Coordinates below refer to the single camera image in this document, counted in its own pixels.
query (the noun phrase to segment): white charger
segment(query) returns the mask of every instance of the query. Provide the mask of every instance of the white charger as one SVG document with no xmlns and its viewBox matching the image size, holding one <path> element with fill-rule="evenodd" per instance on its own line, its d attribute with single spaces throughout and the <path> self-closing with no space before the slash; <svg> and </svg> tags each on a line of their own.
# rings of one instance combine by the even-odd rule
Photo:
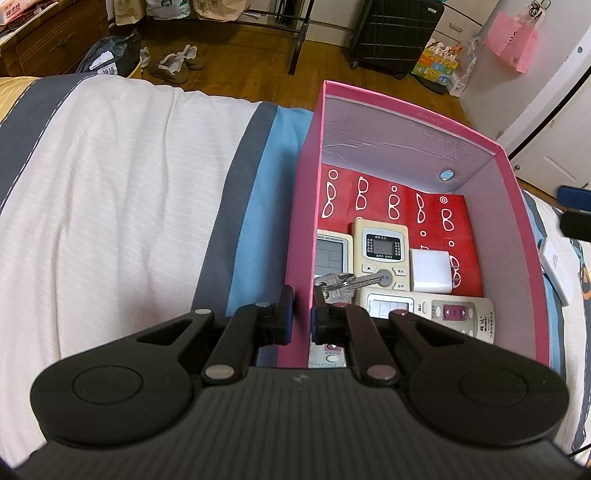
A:
<svg viewBox="0 0 591 480">
<path fill-rule="evenodd" d="M 412 288 L 423 293 L 452 292 L 452 267 L 449 253 L 441 250 L 410 249 Z"/>
<path fill-rule="evenodd" d="M 558 299 L 563 307 L 570 305 L 573 300 L 573 283 L 570 281 L 569 274 L 560 261 L 558 252 L 548 238 L 544 238 L 540 244 L 540 263 L 544 267 L 544 272 L 550 279 Z"/>
</svg>

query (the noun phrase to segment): black suitcase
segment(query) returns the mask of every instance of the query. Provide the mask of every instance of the black suitcase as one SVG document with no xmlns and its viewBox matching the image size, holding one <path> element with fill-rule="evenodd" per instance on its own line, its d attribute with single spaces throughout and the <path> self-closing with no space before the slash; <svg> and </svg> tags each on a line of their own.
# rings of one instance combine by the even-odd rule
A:
<svg viewBox="0 0 591 480">
<path fill-rule="evenodd" d="M 403 78 L 416 65 L 443 10 L 437 0 L 365 0 L 349 44 L 351 68 L 363 62 Z"/>
</svg>

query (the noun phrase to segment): yellow bucket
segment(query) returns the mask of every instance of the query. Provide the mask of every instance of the yellow bucket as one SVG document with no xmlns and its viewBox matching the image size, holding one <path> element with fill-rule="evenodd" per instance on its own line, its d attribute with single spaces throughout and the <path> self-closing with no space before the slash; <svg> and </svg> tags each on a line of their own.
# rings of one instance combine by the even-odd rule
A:
<svg viewBox="0 0 591 480">
<path fill-rule="evenodd" d="M 137 66 L 134 68 L 134 71 L 131 72 L 128 76 L 129 79 L 142 79 L 142 67 L 138 62 Z"/>
</svg>

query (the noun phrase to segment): label sticker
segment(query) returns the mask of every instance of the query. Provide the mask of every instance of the label sticker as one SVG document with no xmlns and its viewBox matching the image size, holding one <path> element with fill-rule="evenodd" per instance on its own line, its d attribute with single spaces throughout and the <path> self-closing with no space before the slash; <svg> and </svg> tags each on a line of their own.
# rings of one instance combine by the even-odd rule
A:
<svg viewBox="0 0 591 480">
<path fill-rule="evenodd" d="M 102 64 L 108 62 L 109 60 L 113 60 L 113 54 L 110 51 L 104 51 L 100 54 L 100 57 L 97 58 L 94 62 L 90 64 L 90 69 L 94 70 L 97 67 L 100 67 Z"/>
<path fill-rule="evenodd" d="M 115 65 L 115 62 L 109 63 L 105 67 L 98 69 L 96 72 L 101 75 L 117 75 L 117 65 Z"/>
</svg>

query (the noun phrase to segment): gray stripe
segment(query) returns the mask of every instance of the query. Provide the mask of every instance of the gray stripe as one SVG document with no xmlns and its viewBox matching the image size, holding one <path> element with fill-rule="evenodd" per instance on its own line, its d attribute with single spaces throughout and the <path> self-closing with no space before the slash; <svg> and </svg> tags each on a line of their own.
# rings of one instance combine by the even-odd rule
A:
<svg viewBox="0 0 591 480">
<path fill-rule="evenodd" d="M 277 105 L 260 104 L 236 149 L 193 297 L 193 310 L 208 308 L 217 318 L 226 314 L 244 215 L 276 114 Z"/>
<path fill-rule="evenodd" d="M 0 213 L 53 115 L 87 77 L 73 74 L 35 80 L 0 124 Z"/>
</svg>

